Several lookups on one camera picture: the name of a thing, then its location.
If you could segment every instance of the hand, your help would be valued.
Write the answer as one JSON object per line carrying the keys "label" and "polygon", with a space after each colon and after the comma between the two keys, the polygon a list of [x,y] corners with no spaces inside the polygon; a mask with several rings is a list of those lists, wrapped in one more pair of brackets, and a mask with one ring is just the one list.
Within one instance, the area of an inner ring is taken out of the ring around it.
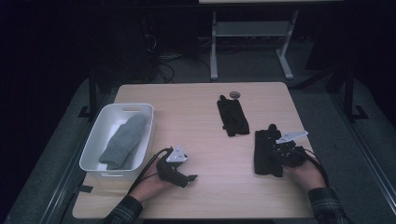
{"label": "hand", "polygon": [[151,164],[146,174],[143,176],[143,180],[129,194],[141,203],[156,196],[163,190],[174,186],[174,184],[163,181],[158,177],[156,165],[159,160],[160,158],[157,158],[157,160]]}
{"label": "hand", "polygon": [[326,188],[323,176],[311,161],[306,161],[302,166],[294,168],[284,166],[283,170],[300,184],[306,192],[311,189]]}

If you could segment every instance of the small round object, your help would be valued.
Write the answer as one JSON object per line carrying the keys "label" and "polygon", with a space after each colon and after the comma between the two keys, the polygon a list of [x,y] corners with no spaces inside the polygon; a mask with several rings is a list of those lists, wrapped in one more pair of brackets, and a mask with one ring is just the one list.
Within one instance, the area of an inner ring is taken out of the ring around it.
{"label": "small round object", "polygon": [[232,92],[230,92],[230,96],[231,96],[231,98],[236,100],[239,97],[241,97],[241,93],[239,93],[238,91],[232,91]]}

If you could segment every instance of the gray towel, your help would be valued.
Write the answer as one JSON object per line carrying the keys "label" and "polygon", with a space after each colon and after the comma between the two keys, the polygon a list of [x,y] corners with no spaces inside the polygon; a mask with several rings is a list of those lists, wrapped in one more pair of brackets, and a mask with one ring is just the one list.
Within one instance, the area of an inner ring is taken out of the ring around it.
{"label": "gray towel", "polygon": [[99,162],[107,164],[107,170],[121,169],[128,154],[136,147],[146,126],[146,117],[136,114],[121,124],[107,143]]}

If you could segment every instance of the sleeve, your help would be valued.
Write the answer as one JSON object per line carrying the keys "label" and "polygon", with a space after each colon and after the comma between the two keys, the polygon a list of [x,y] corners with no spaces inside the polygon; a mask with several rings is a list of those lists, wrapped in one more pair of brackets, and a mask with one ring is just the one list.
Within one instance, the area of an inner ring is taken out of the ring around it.
{"label": "sleeve", "polygon": [[319,224],[353,223],[344,212],[333,189],[311,189],[308,197]]}
{"label": "sleeve", "polygon": [[133,224],[142,211],[143,206],[138,200],[131,196],[125,196],[99,224]]}

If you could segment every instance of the white basket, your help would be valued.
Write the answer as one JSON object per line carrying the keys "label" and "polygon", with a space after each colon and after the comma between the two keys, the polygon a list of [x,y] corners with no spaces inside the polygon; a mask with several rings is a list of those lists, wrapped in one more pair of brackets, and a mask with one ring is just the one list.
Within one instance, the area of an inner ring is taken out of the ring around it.
{"label": "white basket", "polygon": [[[107,164],[99,162],[107,142],[116,130],[136,113],[146,116],[147,122],[128,170],[107,170]],[[94,177],[112,179],[136,179],[148,162],[151,142],[154,134],[154,109],[149,104],[112,104],[106,105],[93,124],[90,136],[85,144],[79,166]]]}

